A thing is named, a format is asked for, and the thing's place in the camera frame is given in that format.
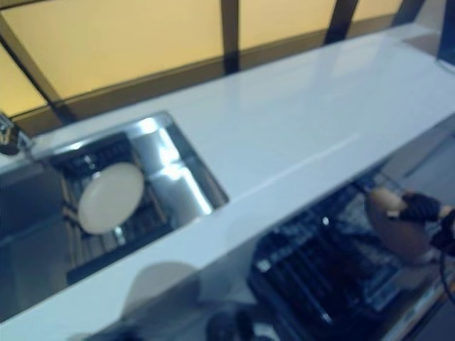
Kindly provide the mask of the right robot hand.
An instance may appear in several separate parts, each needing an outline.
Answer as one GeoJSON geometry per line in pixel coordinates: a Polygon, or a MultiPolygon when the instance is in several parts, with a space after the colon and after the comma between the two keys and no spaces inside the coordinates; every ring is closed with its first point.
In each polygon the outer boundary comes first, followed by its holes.
{"type": "Polygon", "coordinates": [[[437,222],[442,217],[442,204],[433,197],[421,193],[405,193],[402,201],[405,203],[404,208],[387,212],[390,219],[408,222],[437,222]]]}

